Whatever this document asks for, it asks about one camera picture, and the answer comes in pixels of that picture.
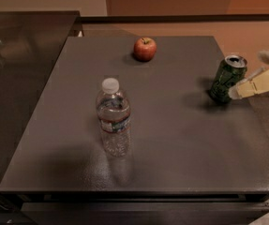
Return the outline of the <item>green soda can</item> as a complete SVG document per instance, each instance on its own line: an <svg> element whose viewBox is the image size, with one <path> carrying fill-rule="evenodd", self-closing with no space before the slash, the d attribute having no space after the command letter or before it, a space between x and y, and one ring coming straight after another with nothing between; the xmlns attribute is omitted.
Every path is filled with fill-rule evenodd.
<svg viewBox="0 0 269 225"><path fill-rule="evenodd" d="M226 56L219 64L216 77L209 91L210 97L218 103L231 101L229 90L245 78L247 60L239 55Z"/></svg>

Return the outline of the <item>clear plastic water bottle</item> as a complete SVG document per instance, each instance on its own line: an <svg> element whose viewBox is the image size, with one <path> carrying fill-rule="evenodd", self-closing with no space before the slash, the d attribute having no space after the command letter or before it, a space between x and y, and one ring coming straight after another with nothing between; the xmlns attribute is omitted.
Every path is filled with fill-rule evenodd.
<svg viewBox="0 0 269 225"><path fill-rule="evenodd" d="M104 150L113 157L124 156L131 145L131 109L117 79L107 78L102 82L96 110Z"/></svg>

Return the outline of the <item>red apple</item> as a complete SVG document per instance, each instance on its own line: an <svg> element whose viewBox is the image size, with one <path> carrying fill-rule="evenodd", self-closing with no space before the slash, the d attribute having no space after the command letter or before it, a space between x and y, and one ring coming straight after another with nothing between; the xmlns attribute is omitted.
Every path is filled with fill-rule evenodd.
<svg viewBox="0 0 269 225"><path fill-rule="evenodd" d="M156 42L149 37L140 37L136 40L133 48L134 56L143 62L152 60L157 51Z"/></svg>

